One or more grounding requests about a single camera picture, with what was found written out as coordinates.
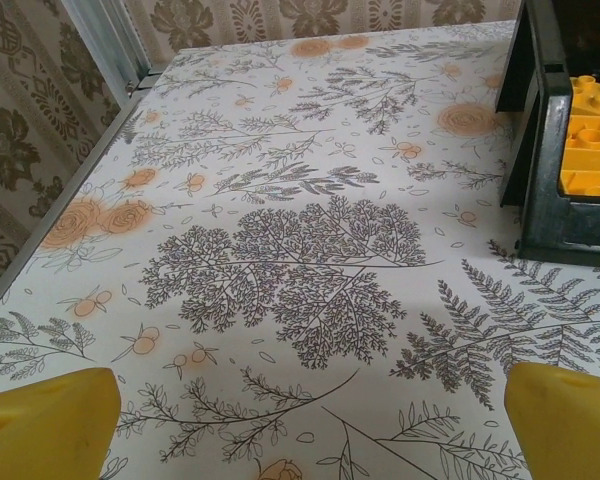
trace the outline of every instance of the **floral tablecloth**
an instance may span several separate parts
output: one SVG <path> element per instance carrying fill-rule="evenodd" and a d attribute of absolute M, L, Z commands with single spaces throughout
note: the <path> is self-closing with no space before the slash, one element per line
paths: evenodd
<path fill-rule="evenodd" d="M 102 478 L 529 478 L 530 360 L 600 375 L 600 269 L 519 261 L 512 23 L 180 53 L 0 303 L 0 391 L 92 366 Z"/>

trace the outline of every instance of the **black plastic frame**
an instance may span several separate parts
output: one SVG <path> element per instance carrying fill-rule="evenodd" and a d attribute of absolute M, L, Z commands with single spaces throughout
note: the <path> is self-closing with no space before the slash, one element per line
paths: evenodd
<path fill-rule="evenodd" d="M 501 191 L 522 208 L 518 256 L 600 266 L 600 198 L 558 187 L 572 86 L 550 0 L 523 1 L 505 72 L 496 109 L 523 112 Z"/>

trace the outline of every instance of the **table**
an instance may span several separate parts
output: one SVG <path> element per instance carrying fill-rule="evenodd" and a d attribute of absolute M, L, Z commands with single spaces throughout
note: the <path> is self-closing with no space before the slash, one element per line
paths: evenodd
<path fill-rule="evenodd" d="M 102 478 L 529 478 L 530 360 L 600 375 L 600 268 L 511 256 L 513 23 L 185 50 L 0 302 L 0 391 L 92 366 Z"/>

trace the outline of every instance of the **damask wallpaper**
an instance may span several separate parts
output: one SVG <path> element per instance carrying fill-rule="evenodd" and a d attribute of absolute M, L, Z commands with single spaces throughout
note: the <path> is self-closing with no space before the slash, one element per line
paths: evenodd
<path fill-rule="evenodd" d="M 117 111 L 60 0 L 0 0 L 0 275 Z"/>
<path fill-rule="evenodd" d="M 124 0 L 154 63 L 181 48 L 514 19 L 519 0 Z"/>

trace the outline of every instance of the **yellow plastic piece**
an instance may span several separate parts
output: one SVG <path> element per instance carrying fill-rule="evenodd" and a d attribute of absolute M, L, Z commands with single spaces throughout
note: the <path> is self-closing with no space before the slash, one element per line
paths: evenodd
<path fill-rule="evenodd" d="M 97 480 L 119 413 L 106 368 L 0 393 L 0 480 Z"/>
<path fill-rule="evenodd" d="M 600 83 L 589 75 L 571 79 L 573 85 L 572 115 L 600 115 Z"/>
<path fill-rule="evenodd" d="M 566 194 L 600 197 L 600 117 L 571 116 L 560 180 Z"/>
<path fill-rule="evenodd" d="M 533 480 L 600 480 L 600 378 L 519 363 L 505 407 Z"/>

